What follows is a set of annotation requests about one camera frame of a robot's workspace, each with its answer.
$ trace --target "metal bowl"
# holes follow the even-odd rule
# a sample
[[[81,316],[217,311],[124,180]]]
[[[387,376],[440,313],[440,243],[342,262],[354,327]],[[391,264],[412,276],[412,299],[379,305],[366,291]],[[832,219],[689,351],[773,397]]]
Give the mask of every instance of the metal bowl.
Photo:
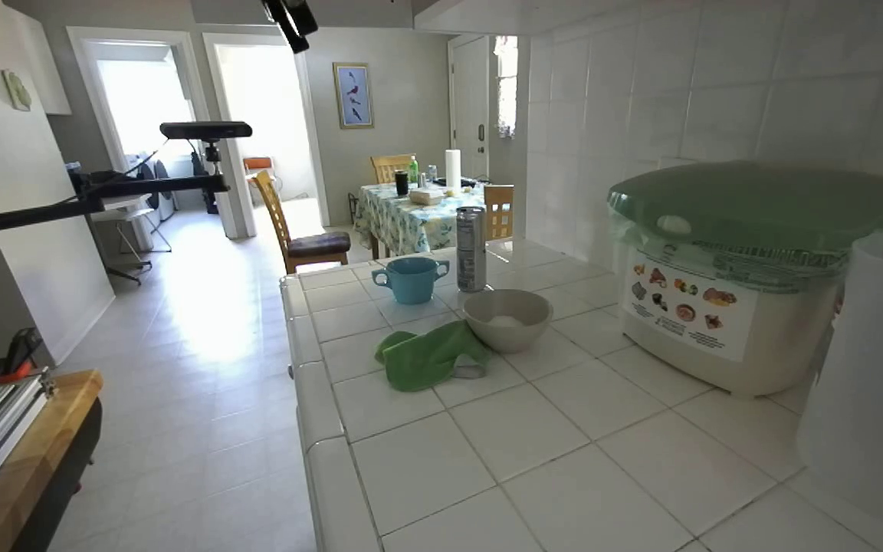
[[[525,351],[553,320],[550,300],[525,289],[492,289],[468,294],[464,311],[468,330],[501,354]]]

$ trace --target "window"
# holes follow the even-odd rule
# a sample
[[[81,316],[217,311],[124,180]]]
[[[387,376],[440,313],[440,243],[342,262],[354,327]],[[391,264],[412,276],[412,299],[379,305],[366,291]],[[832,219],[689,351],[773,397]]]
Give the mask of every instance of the window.
[[[124,148],[124,167],[134,167],[166,145],[161,124],[193,119],[193,106],[180,89],[175,54],[170,47],[102,47],[98,74]],[[175,156],[189,153],[184,140],[166,145],[164,153],[170,150]]]
[[[517,89],[517,36],[497,36],[497,131],[516,135],[516,89]]]

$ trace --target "wooden chair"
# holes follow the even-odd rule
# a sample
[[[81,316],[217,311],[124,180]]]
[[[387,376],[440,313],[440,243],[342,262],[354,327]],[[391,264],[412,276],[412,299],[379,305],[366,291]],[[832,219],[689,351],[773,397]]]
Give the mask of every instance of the wooden chair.
[[[270,156],[245,156],[245,172],[270,172]]]
[[[270,179],[270,172],[257,172],[255,187],[261,190],[261,200],[268,205],[268,214],[275,227],[280,247],[283,247],[283,262],[287,273],[297,273],[301,264],[347,264],[347,253],[349,253],[349,235],[317,235],[317,238],[291,238],[287,235],[287,222],[283,211],[283,200],[275,193],[275,180]]]
[[[415,153],[391,153],[391,156],[370,156],[375,180],[392,185],[392,172],[407,172]]]
[[[512,185],[486,185],[486,240],[512,238]]]

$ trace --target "kitchen counter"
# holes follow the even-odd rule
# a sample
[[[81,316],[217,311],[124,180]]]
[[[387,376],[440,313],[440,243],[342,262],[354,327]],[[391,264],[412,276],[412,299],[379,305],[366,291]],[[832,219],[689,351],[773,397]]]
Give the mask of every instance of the kitchen counter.
[[[323,552],[877,548],[857,530],[879,526],[805,475],[805,389],[732,399],[640,354],[606,268],[492,243],[487,284],[539,291],[550,331],[480,380],[396,393],[377,343],[456,320],[459,291],[452,273],[399,308],[370,284],[385,264],[283,284]]]
[[[49,377],[54,393],[0,466],[0,548],[45,548],[98,440],[98,371]]]

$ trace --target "bottle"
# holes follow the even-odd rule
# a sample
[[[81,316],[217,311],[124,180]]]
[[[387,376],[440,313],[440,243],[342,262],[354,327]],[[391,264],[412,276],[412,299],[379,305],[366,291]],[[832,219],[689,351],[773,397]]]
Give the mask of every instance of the bottle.
[[[407,185],[412,185],[412,187],[417,187],[417,185],[421,185],[417,156],[412,156],[412,164],[407,164]]]
[[[486,291],[486,209],[456,209],[456,284],[464,294]]]

